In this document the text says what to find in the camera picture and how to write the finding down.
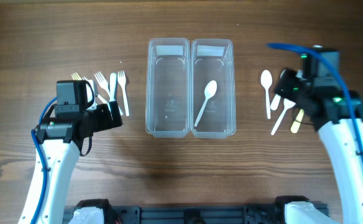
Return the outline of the white plastic spoon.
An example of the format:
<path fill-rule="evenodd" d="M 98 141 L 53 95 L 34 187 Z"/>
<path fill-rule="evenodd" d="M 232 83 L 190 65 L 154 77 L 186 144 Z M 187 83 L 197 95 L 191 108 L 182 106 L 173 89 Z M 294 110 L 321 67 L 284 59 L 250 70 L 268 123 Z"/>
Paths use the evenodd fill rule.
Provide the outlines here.
<path fill-rule="evenodd" d="M 281 112 L 280 116 L 278 117 L 277 121 L 275 122 L 275 124 L 274 124 L 274 126 L 272 128 L 272 131 L 270 133 L 271 135 L 274 135 L 276 133 L 276 131 L 277 131 L 278 127 L 280 126 L 283 118 L 285 117 L 286 112 L 289 109 L 293 108 L 295 105 L 296 105 L 296 103 L 294 101 L 292 101 L 292 100 L 289 100 L 287 98 L 285 98 L 283 100 L 283 111 Z"/>
<path fill-rule="evenodd" d="M 266 115 L 267 119 L 271 118 L 270 114 L 270 95 L 269 88 L 272 85 L 272 75 L 268 70 L 264 70 L 260 76 L 260 84 L 263 86 L 265 90 L 265 106 L 266 106 Z"/>
<path fill-rule="evenodd" d="M 194 123 L 194 127 L 197 127 L 197 125 L 199 124 L 201 118 L 202 118 L 202 115 L 204 113 L 204 110 L 206 108 L 206 105 L 208 103 L 208 100 L 210 98 L 212 98 L 215 94 L 216 94 L 216 91 L 217 91 L 217 82 L 215 80 L 211 80 L 205 87 L 204 89 L 204 102 L 202 104 L 202 107 L 197 115 L 197 118 L 196 118 L 196 121 Z"/>

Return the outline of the yellow plastic spoon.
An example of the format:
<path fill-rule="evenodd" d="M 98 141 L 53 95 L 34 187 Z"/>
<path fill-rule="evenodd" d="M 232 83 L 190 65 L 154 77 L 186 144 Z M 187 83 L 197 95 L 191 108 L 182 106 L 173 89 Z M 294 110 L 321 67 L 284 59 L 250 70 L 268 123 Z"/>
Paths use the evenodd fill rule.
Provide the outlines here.
<path fill-rule="evenodd" d="M 301 110 L 299 111 L 299 113 L 297 114 L 297 116 L 296 116 L 296 118 L 295 118 L 294 122 L 292 123 L 291 128 L 290 128 L 290 131 L 291 131 L 293 134 L 296 134 L 296 133 L 298 132 L 298 130 L 299 130 L 299 128 L 300 128 L 300 125 L 301 125 L 301 121 L 302 121 L 302 119 L 303 119 L 303 117 L 304 117 L 304 114 L 305 114 L 304 110 L 303 110 L 303 109 L 301 109 Z"/>

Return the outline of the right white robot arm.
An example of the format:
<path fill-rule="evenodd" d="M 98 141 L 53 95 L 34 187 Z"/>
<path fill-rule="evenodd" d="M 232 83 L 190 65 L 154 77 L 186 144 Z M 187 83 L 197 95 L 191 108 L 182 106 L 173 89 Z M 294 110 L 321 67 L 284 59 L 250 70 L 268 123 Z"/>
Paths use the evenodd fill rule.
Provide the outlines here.
<path fill-rule="evenodd" d="M 363 102 L 339 72 L 339 52 L 269 43 L 300 55 L 300 72 L 285 69 L 274 92 L 310 117 L 328 153 L 344 223 L 363 223 Z"/>

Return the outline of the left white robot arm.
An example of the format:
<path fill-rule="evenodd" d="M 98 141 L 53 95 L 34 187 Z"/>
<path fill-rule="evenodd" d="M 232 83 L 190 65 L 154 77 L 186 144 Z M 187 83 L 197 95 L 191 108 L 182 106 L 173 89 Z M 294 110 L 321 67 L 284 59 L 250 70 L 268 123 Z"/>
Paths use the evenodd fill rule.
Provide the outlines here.
<path fill-rule="evenodd" d="M 94 89 L 86 80 L 58 81 L 56 90 L 31 130 L 37 157 L 19 223 L 61 223 L 73 169 L 86 155 L 84 140 L 122 126 L 116 101 L 92 109 Z"/>

